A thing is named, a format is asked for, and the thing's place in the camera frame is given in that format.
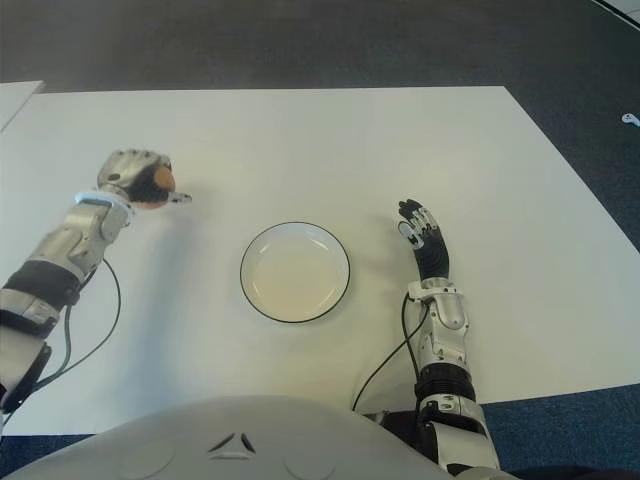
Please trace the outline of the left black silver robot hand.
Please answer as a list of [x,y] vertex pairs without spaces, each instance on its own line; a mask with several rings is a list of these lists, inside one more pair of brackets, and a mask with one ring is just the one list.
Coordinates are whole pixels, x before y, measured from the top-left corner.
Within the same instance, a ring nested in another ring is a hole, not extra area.
[[97,188],[141,209],[193,201],[191,195],[176,191],[170,158],[144,149],[114,151],[98,173]]

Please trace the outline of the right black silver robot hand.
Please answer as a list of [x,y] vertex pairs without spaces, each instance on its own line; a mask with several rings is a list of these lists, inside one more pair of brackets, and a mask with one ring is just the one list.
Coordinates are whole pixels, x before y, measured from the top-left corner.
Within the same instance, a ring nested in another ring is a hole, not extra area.
[[449,254],[441,229],[433,215],[419,202],[399,202],[398,232],[413,251],[421,281],[449,278]]

